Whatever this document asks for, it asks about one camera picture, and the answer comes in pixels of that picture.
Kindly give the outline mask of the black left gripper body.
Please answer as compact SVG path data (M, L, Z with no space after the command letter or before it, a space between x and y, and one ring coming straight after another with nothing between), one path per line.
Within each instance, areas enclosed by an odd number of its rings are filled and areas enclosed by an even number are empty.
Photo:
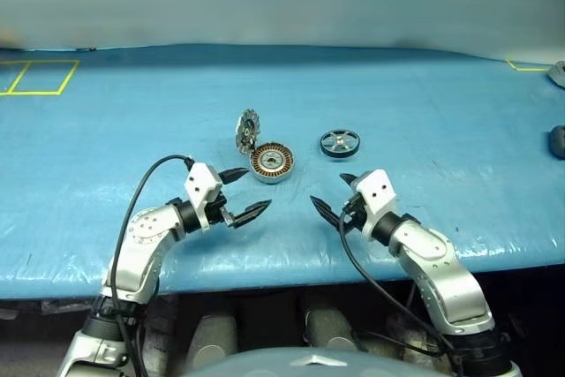
M216 198L208 202L205 206L205 215L210 226L217 223L224 223L230 227L233 223L233 215L226 209L227 199L222 191L219 191Z

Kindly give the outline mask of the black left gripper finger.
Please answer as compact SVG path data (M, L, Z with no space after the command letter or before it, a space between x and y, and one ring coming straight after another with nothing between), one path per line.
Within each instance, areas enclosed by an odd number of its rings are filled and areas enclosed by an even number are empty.
M236 229L259 217L271 204L272 200L262 200L247 207L241 214L232 218L230 227Z
M224 185L229 185L238 181L242 176L248 173L249 170L247 168L233 168L221 171L219 173L219 177L222 180Z

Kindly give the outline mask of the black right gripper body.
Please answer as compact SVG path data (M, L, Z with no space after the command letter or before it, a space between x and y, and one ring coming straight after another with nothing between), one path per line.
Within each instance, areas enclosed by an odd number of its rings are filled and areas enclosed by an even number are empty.
M361 231L365 225L366 219L365 200L360 193L356 193L349 198L343 206L339 217L339 231Z

